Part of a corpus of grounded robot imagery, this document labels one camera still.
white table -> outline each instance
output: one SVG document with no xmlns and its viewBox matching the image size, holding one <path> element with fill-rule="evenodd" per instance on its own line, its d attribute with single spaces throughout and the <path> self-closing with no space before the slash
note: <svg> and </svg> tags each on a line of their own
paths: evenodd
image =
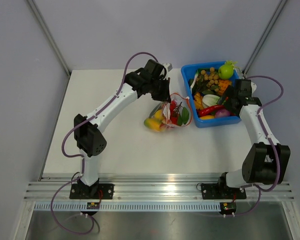
<svg viewBox="0 0 300 240">
<path fill-rule="evenodd" d="M 44 176 L 73 174 L 80 170 L 80 158 L 66 158 L 61 143 L 74 126 L 77 114 L 85 116 L 96 109 L 120 84 L 123 70 L 74 70 L 72 72 L 51 147 Z M 170 72 L 170 93 L 186 96 L 180 69 Z M 126 107 L 103 135 L 107 147 L 101 154 L 100 174 L 205 174 L 235 171 L 251 148 L 242 122 L 233 125 L 197 128 L 189 126 L 166 132 L 151 132 L 144 120 L 158 104 L 143 95 Z M 79 152 L 73 135 L 65 150 Z"/>
</svg>

orange vegetable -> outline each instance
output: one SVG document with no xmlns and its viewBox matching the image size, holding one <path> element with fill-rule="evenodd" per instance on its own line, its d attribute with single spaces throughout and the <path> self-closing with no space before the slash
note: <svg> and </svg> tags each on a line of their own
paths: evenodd
<svg viewBox="0 0 300 240">
<path fill-rule="evenodd" d="M 230 80 L 222 80 L 222 79 L 220 79 L 218 81 L 219 81 L 219 83 L 218 83 L 218 85 L 219 85 L 219 91 L 216 94 L 218 94 L 219 96 L 222 96 L 222 94 L 224 94 L 224 92 L 227 89 L 227 87 L 229 85 L 232 85 L 232 81 L 230 81 Z"/>
</svg>

gray floor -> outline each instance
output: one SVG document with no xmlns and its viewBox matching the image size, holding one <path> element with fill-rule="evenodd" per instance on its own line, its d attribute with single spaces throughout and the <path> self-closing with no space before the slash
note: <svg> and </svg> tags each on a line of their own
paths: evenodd
<svg viewBox="0 0 300 240">
<path fill-rule="evenodd" d="M 243 212 L 253 203 L 239 203 Z M 75 212 L 57 212 L 59 221 Z M 98 212 L 94 215 L 100 225 L 92 233 L 77 236 L 53 229 L 56 224 L 48 211 L 32 215 L 27 240 L 292 240 L 280 203 L 262 202 L 245 216 L 222 218 L 218 213 L 198 212 Z M 87 231 L 91 222 L 76 217 L 64 223 L 73 231 Z"/>
</svg>

green toy fruit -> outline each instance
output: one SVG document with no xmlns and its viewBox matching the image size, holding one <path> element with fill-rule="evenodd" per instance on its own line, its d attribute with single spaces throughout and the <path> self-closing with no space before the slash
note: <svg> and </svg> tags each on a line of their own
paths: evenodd
<svg viewBox="0 0 300 240">
<path fill-rule="evenodd" d="M 232 63 L 229 64 L 227 61 L 224 65 L 219 67 L 218 73 L 219 73 L 219 77 L 223 80 L 227 80 L 231 78 L 232 75 L 234 74 L 233 64 Z"/>
</svg>

black mounting base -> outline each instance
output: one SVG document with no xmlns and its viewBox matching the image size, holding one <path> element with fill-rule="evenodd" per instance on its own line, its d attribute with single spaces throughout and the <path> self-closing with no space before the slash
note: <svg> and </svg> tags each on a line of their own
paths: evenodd
<svg viewBox="0 0 300 240">
<path fill-rule="evenodd" d="M 114 196 L 115 185 L 111 183 L 99 183 L 87 189 L 82 188 L 82 182 L 74 183 L 71 186 L 70 199 L 100 199 L 100 191 L 102 192 L 102 200 L 111 200 Z"/>
<path fill-rule="evenodd" d="M 201 193 L 204 200 L 247 199 L 244 189 L 241 191 L 227 186 L 226 172 L 219 177 L 218 183 L 202 183 Z"/>
</svg>

